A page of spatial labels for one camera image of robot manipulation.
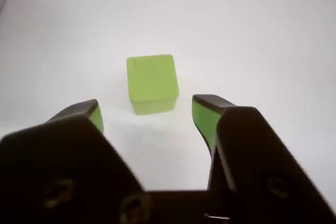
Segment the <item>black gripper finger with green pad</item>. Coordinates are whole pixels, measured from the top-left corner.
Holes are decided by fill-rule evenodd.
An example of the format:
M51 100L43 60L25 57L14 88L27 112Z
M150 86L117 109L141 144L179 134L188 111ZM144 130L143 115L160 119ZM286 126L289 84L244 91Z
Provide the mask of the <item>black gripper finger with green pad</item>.
M263 115L213 94L192 97L211 154L207 188L228 193L230 223L335 223L335 213Z
M150 208L95 99L1 139L1 223L147 223Z

